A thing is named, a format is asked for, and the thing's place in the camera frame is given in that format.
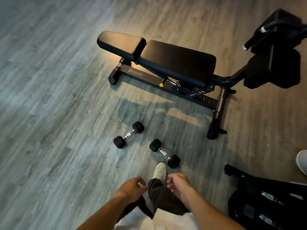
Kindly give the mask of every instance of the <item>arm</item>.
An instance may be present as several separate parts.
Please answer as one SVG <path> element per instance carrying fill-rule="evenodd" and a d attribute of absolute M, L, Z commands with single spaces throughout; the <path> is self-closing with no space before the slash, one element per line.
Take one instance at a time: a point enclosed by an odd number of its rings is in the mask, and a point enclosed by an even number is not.
<path fill-rule="evenodd" d="M 115 196 L 76 230 L 113 230 L 125 207 L 129 203 L 137 201 L 147 191 L 145 185 L 146 183 L 141 177 L 125 181 Z"/>
<path fill-rule="evenodd" d="M 183 174 L 169 174 L 167 187 L 190 208 L 201 230 L 244 230 L 240 224 L 212 206 L 191 185 Z"/>

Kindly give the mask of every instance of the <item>white sneaker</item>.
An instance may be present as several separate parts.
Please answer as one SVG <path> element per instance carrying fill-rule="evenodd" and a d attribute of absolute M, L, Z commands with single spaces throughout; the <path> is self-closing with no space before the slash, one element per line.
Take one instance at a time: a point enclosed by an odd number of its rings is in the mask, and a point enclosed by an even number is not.
<path fill-rule="evenodd" d="M 296 164 L 307 175 L 307 150 L 302 150 L 297 154 Z"/>
<path fill-rule="evenodd" d="M 160 179 L 161 182 L 164 183 L 166 179 L 166 173 L 166 165 L 164 163 L 160 163 L 156 166 L 156 169 L 154 170 L 153 178 Z"/>

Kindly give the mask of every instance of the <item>dumbbell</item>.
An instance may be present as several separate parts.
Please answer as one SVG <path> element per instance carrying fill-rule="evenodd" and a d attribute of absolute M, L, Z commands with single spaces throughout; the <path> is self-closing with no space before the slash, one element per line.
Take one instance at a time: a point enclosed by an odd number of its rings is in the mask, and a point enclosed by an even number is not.
<path fill-rule="evenodd" d="M 117 137 L 114 138 L 113 143 L 116 145 L 116 147 L 118 148 L 123 148 L 126 145 L 126 141 L 125 139 L 127 139 L 128 137 L 130 137 L 134 132 L 137 133 L 141 133 L 142 131 L 144 131 L 144 126 L 143 124 L 141 124 L 140 122 L 136 121 L 133 125 L 132 125 L 133 130 L 128 132 L 127 135 L 125 135 L 124 137 L 121 137 L 120 135 L 118 135 Z"/>
<path fill-rule="evenodd" d="M 180 164 L 180 158 L 177 155 L 173 155 L 170 156 L 168 155 L 162 148 L 162 142 L 159 141 L 158 139 L 154 139 L 153 142 L 151 142 L 151 144 L 149 145 L 149 148 L 151 151 L 156 152 L 156 151 L 160 151 L 167 159 L 168 162 L 167 164 L 169 165 L 169 167 L 171 167 L 172 169 L 175 169 L 176 167 L 179 166 Z"/>

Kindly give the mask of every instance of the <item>pant leg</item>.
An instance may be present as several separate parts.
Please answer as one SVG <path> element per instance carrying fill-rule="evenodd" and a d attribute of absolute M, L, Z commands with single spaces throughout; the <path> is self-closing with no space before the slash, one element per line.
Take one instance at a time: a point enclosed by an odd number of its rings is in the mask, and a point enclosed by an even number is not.
<path fill-rule="evenodd" d="M 132 212 L 132 210 L 136 207 L 139 207 L 140 210 L 147 215 L 148 217 L 150 217 L 151 219 L 153 218 L 153 214 L 152 212 L 148 209 L 148 207 L 146 206 L 146 201 L 143 197 L 143 195 L 135 202 L 128 204 L 125 209 L 123 210 L 123 212 L 121 213 L 121 215 L 119 216 L 117 223 L 126 215 L 128 215 L 130 212 Z"/>
<path fill-rule="evenodd" d="M 157 208 L 180 216 L 190 212 L 159 179 L 154 178 L 148 182 L 148 196 L 153 204 L 154 212 Z"/>

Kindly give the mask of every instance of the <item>adjustable weight bench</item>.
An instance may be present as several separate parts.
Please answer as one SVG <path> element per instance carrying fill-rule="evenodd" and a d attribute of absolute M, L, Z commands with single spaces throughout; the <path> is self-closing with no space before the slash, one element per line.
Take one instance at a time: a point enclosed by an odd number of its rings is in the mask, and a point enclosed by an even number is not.
<path fill-rule="evenodd" d="M 104 31 L 99 35 L 97 44 L 121 57 L 108 78 L 111 85 L 117 83 L 120 74 L 125 74 L 212 109 L 213 120 L 207 138 L 216 139 L 218 133 L 227 133 L 220 128 L 220 122 L 227 94 L 236 93 L 231 88 L 239 81 L 244 80 L 248 88 L 257 88 L 267 82 L 281 88 L 299 83 L 300 54 L 293 48 L 306 37 L 307 28 L 301 19 L 278 9 L 244 44 L 243 49 L 251 48 L 255 55 L 230 77 L 214 74 L 215 56 L 164 42 L 146 42 L 138 36 Z M 157 76 L 132 68 L 131 62 Z M 206 96 L 215 86 L 221 87 L 219 98 Z"/>

